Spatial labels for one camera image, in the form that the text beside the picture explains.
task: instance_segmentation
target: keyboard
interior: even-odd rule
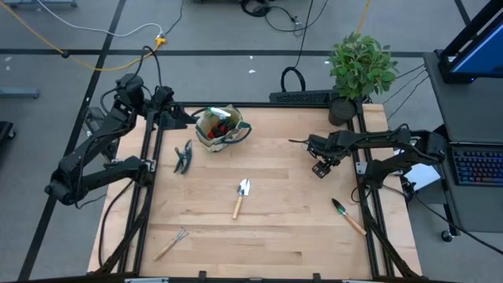
[[[503,148],[452,149],[457,184],[503,187]]]
[[[335,95],[334,90],[309,90],[309,91],[293,91],[285,93],[272,93],[269,95],[270,102],[284,103],[315,103],[327,104],[330,97]]]

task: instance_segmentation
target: pruning shears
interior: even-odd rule
[[[192,159],[192,140],[189,140],[185,144],[183,153],[180,153],[178,148],[174,148],[174,151],[178,155],[178,162],[176,163],[173,173],[176,173],[178,169],[181,169],[180,174],[183,175],[187,172],[187,170],[189,170],[190,160]]]

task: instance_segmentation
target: green plant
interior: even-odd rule
[[[335,44],[329,61],[336,77],[336,87],[341,97],[355,100],[390,90],[396,79],[391,70],[396,69],[397,61],[391,61],[390,46],[382,46],[370,36],[360,38],[351,33],[342,43]]]

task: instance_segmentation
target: white paper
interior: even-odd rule
[[[405,176],[409,179],[409,182],[415,182],[414,191],[417,191],[425,186],[433,183],[436,180],[440,179],[440,175],[433,168],[433,166],[428,166],[424,164],[416,164],[412,166],[412,170],[409,173],[405,174]]]

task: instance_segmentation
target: black tape line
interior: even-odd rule
[[[126,0],[119,0],[119,4],[117,4],[112,23],[110,24],[110,32],[116,31],[125,4]],[[105,42],[103,43],[103,47],[101,48],[100,56],[96,63],[96,68],[103,68],[107,52],[110,49],[110,45],[112,44],[112,39],[113,36],[111,35],[107,35],[107,37],[105,38]],[[80,106],[79,114],[77,115],[77,119],[75,121],[75,125],[73,126],[72,134],[70,135],[66,150],[64,151],[65,156],[71,153],[77,145],[77,141],[79,140],[79,133],[82,130],[83,125],[83,115],[81,114],[87,108],[89,101],[93,97],[97,81],[100,78],[100,73],[101,72],[99,71],[94,71],[93,75],[91,76],[86,95],[84,96],[83,103]],[[50,196],[47,199],[46,206],[44,207],[42,216],[39,220],[39,224],[37,225],[35,235],[31,240],[30,248],[28,249],[28,253],[26,255],[26,258],[24,259],[23,266],[21,267],[21,271],[19,273],[19,277],[17,278],[18,281],[27,281],[30,278],[31,271],[33,270],[33,266],[35,265],[35,260],[37,258],[37,255],[39,254],[44,236],[46,235],[47,227],[49,226],[50,219],[53,216],[54,208],[56,207],[56,201],[56,197],[53,196]]]

